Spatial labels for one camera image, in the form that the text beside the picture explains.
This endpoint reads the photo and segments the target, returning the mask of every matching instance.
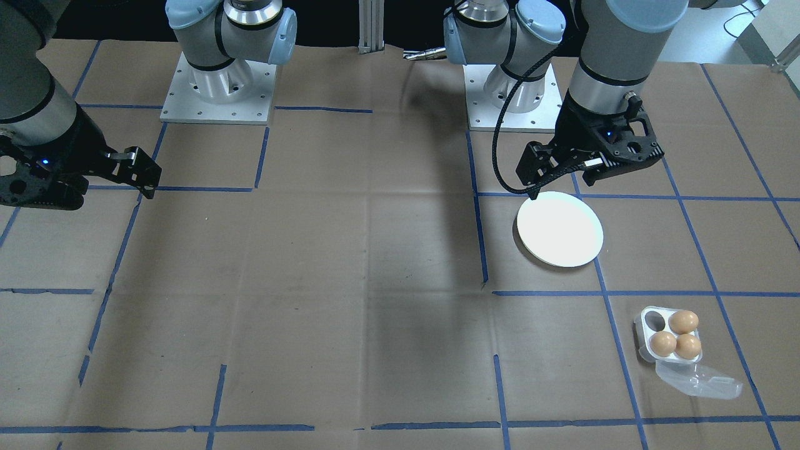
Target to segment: black cable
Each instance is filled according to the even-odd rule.
[[[557,52],[570,38],[563,39],[560,44],[558,44],[550,53],[546,54],[539,59],[530,69],[526,70],[525,74],[520,77],[519,80],[511,87],[508,95],[506,96],[506,101],[503,102],[502,108],[500,108],[500,115],[498,116],[498,122],[494,126],[494,133],[492,134],[492,168],[494,169],[494,176],[497,177],[498,181],[500,182],[500,186],[503,187],[506,191],[511,192],[512,194],[529,194],[533,191],[538,191],[542,189],[547,183],[552,182],[554,179],[570,174],[572,172],[577,171],[580,166],[572,166],[572,167],[565,167],[562,168],[560,171],[553,174],[553,176],[548,176],[547,178],[543,179],[539,183],[534,185],[528,186],[524,189],[515,189],[506,183],[506,180],[503,179],[502,175],[500,175],[500,168],[498,167],[498,138],[500,136],[500,127],[502,125],[502,118],[506,115],[506,110],[508,110],[508,106],[511,104],[511,100],[514,98],[514,95],[517,93],[517,90],[524,82],[525,78],[528,78],[530,74],[533,74],[539,67],[542,66],[545,62],[547,62],[550,58],[553,57],[555,52]]]
[[[725,30],[725,32],[726,32],[726,33],[727,33],[727,34],[728,34],[728,35],[729,35],[731,38],[734,38],[734,39],[738,38],[738,36],[737,36],[736,34],[733,34],[733,33],[731,33],[730,31],[728,31],[728,23],[729,23],[730,21],[734,20],[735,18],[737,18],[737,17],[739,17],[739,16],[743,16],[743,15],[748,15],[748,14],[750,14],[751,16],[753,16],[753,17],[756,17],[755,13],[757,13],[758,11],[760,11],[760,10],[762,10],[762,9],[763,9],[763,8],[758,8],[757,10],[751,10],[751,9],[750,9],[750,8],[748,8],[747,6],[744,6],[744,5],[740,5],[740,6],[741,6],[742,8],[744,8],[744,9],[746,9],[746,10],[747,10],[747,12],[745,12],[745,13],[739,13],[739,14],[736,14],[735,16],[731,16],[731,18],[729,18],[728,20],[726,20],[726,21],[725,21],[725,23],[723,23],[723,24],[722,24],[722,29],[723,29],[723,30]]]
[[[451,15],[453,13],[453,11],[457,10],[461,5],[463,5],[464,3],[467,3],[468,1],[469,0],[461,0],[460,2],[458,2],[455,5],[451,6],[450,8],[447,8],[447,11],[445,11],[444,18],[447,18],[447,16]]]

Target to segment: grid line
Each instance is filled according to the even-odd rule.
[[[675,195],[679,197],[680,192],[678,190],[678,184],[675,182],[675,177],[672,175],[670,164],[666,161],[666,158],[662,158],[662,162],[664,164],[664,168],[666,169],[666,175],[670,179],[670,184],[672,184],[672,189],[675,191]],[[742,347],[739,345],[739,340],[736,337],[736,332],[734,331],[733,324],[730,322],[730,318],[728,317],[728,311],[725,308],[725,302],[722,301],[722,296],[719,293],[717,282],[714,280],[714,274],[711,272],[711,266],[708,264],[708,259],[706,259],[706,254],[702,249],[702,245],[700,244],[697,232],[694,229],[694,225],[692,225],[692,220],[691,217],[689,217],[689,212],[686,209],[686,205],[684,204],[682,199],[678,199],[678,205],[680,205],[681,207],[681,213],[683,213],[683,218],[686,221],[686,225],[689,228],[689,233],[691,233],[692,235],[692,240],[694,241],[694,245],[697,248],[697,252],[698,255],[700,256],[700,260],[702,261],[703,268],[706,270],[706,275],[708,276],[709,283],[711,283],[711,290],[714,292],[714,296],[717,299],[719,311],[722,313],[722,319],[725,321],[725,325],[728,328],[728,333],[730,335],[730,338],[733,340],[734,347],[736,348],[736,353],[739,357],[739,362],[742,364],[742,369],[744,369],[745,371],[747,381],[750,384],[750,389],[752,389],[753,391],[756,403],[758,404],[758,409],[761,411],[764,424],[766,425],[766,429],[770,434],[770,438],[772,439],[772,444],[775,447],[775,450],[781,450],[781,445],[778,442],[778,437],[775,434],[775,430],[772,427],[772,422],[770,421],[770,418],[766,412],[766,406],[764,405],[764,402],[761,398],[761,394],[758,392],[758,388],[756,387],[755,382],[753,381],[753,376],[750,374],[750,368],[747,365],[747,360],[745,359],[744,352],[742,351]]]
[[[572,178],[572,185],[575,188],[575,194],[578,199],[582,200],[581,188],[578,185],[578,179],[575,173],[570,174]],[[630,398],[630,406],[634,410],[634,421],[636,429],[638,430],[639,440],[642,443],[642,450],[649,450],[647,444],[647,434],[645,434],[644,422],[642,421],[642,414],[639,411],[638,401],[636,400],[636,392],[634,391],[633,382],[630,380],[630,371],[628,370],[628,363],[625,359],[625,352],[622,350],[622,341],[619,337],[619,330],[617,328],[617,321],[614,319],[614,310],[611,308],[611,299],[606,290],[606,279],[603,277],[602,269],[600,268],[600,258],[594,258],[594,270],[597,272],[598,282],[600,283],[600,291],[602,292],[603,303],[606,306],[606,314],[608,315],[609,324],[611,326],[611,334],[614,336],[614,346],[617,348],[617,357],[622,368],[622,376],[625,378],[625,386],[628,390],[628,397]]]
[[[0,248],[2,245],[6,243],[6,238],[8,234],[11,233],[11,227],[14,225],[14,221],[17,220],[17,215],[19,215],[20,207],[14,208],[14,212],[11,213],[11,217],[8,218],[8,222],[6,223],[6,227],[3,228],[2,235],[0,235]]]
[[[92,55],[89,57],[89,61],[86,62],[86,67],[83,69],[83,73],[81,74],[81,78],[78,79],[78,84],[75,85],[75,89],[72,91],[72,99],[75,100],[78,97],[78,92],[81,90],[83,86],[83,82],[86,80],[86,76],[89,74],[89,69],[92,67],[92,62],[94,62],[94,57],[97,56],[98,50],[100,50],[100,44],[102,43],[102,39],[97,41],[94,44],[94,49],[92,50]]]
[[[739,139],[739,142],[742,144],[742,148],[744,149],[745,154],[747,154],[747,158],[750,160],[750,164],[752,164],[756,175],[758,175],[758,179],[761,181],[761,184],[764,186],[764,191],[766,191],[767,196],[772,200],[772,204],[773,204],[773,206],[775,206],[775,210],[778,212],[778,215],[781,217],[781,221],[783,221],[783,226],[786,227],[786,229],[789,231],[789,234],[792,236],[792,239],[794,239],[794,245],[800,251],[800,241],[798,241],[798,237],[796,236],[794,231],[792,231],[792,227],[791,227],[791,225],[789,225],[789,221],[786,220],[786,217],[783,215],[783,211],[781,210],[780,205],[778,205],[778,202],[775,200],[775,197],[772,195],[772,190],[770,189],[770,186],[766,183],[766,179],[764,178],[764,175],[762,174],[761,169],[758,168],[758,164],[755,162],[755,158],[753,158],[753,154],[750,152],[750,148],[747,146],[747,143],[745,142],[744,137],[742,137],[742,133],[739,131],[739,127],[736,126],[736,122],[734,121],[733,116],[730,115],[730,111],[728,110],[728,106],[726,106],[725,102],[722,100],[722,96],[719,94],[719,91],[717,90],[716,85],[714,85],[714,81],[711,79],[711,75],[708,73],[708,70],[706,69],[706,65],[705,64],[701,64],[700,68],[702,68],[702,72],[706,76],[706,80],[708,80],[709,85],[711,85],[711,89],[714,91],[714,95],[717,96],[717,100],[719,101],[720,106],[722,106],[722,110],[725,111],[725,115],[728,117],[728,121],[730,122],[730,125],[734,128],[734,131],[736,132],[736,137]]]
[[[478,177],[475,175],[475,158],[472,153],[472,136],[470,131],[466,133],[466,152],[470,158],[470,177],[472,180],[472,201],[475,205],[475,222],[478,227],[478,249],[481,252],[481,270],[483,271],[483,283],[489,283],[489,266],[486,262],[486,241],[483,237],[483,221],[481,220],[481,202],[478,198]]]

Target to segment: open carton lid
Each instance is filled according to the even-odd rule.
[[[655,372],[673,388],[688,396],[732,400],[742,394],[742,382],[700,364],[657,360]]]

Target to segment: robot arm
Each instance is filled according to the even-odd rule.
[[[68,0],[0,1],[0,204],[76,210],[86,175],[137,187],[152,199],[161,168],[138,147],[118,153],[41,62]]]
[[[531,197],[572,171],[584,171],[584,181],[592,186],[650,167],[664,156],[636,92],[686,8],[686,0],[582,3],[579,13],[589,30],[555,136],[546,146],[529,143],[517,167]]]
[[[502,180],[495,159],[495,173],[501,184],[509,191],[535,199],[547,183],[571,172],[583,171],[583,179],[592,186],[599,179],[655,164],[664,156],[664,151],[637,92],[644,86],[667,38],[687,7],[729,7],[741,2],[570,0],[573,16],[578,17],[576,22],[584,22],[588,30],[578,67],[558,114],[554,137],[546,145],[535,141],[528,143],[523,151],[516,171],[526,189],[509,187]],[[456,0],[454,11],[448,14],[453,17],[445,20],[445,44],[451,62],[497,63],[506,69],[512,61],[515,64],[513,70],[504,70],[510,76],[507,81],[514,86],[499,95],[503,98],[505,94],[505,98],[496,105],[502,109],[495,128],[493,155],[496,155],[502,116],[506,111],[518,112],[514,107],[522,101],[513,99],[514,93],[520,92],[520,97],[525,97],[526,84],[546,69],[547,52],[561,41],[560,34],[558,39],[550,40],[550,46],[531,45],[523,40],[523,48],[529,51],[520,52],[521,58],[510,59],[514,47],[511,45],[508,54],[504,53],[503,44],[509,42],[505,29],[510,27],[508,22],[513,23],[504,23],[506,16],[516,17],[522,26],[528,25],[531,19],[531,24],[540,27],[546,23],[564,23],[563,16],[560,21],[556,20],[547,12],[548,8],[539,3],[538,0],[519,0],[515,10],[509,11],[505,0]],[[539,38],[542,36],[535,27],[528,27],[528,31]],[[533,76],[520,79],[524,78],[519,75],[526,72],[526,66],[537,60],[539,67],[534,65],[528,70]]]

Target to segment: floor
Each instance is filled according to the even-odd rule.
[[[747,0],[743,6],[734,8],[689,8],[670,34],[659,60],[750,64],[750,58],[734,37],[739,36],[753,21],[754,16],[745,8],[758,15],[761,4],[756,0]]]
[[[666,161],[553,183],[606,232],[556,269],[514,237],[522,198],[466,129],[461,67],[301,47],[269,128],[167,126],[179,52],[42,53],[164,175],[153,200],[94,181],[77,212],[0,208],[0,448],[800,448],[784,77],[659,63],[642,95]],[[562,94],[574,66],[554,61]],[[530,139],[502,136],[504,173]],[[684,396],[637,357],[651,304],[698,313],[741,397]]]

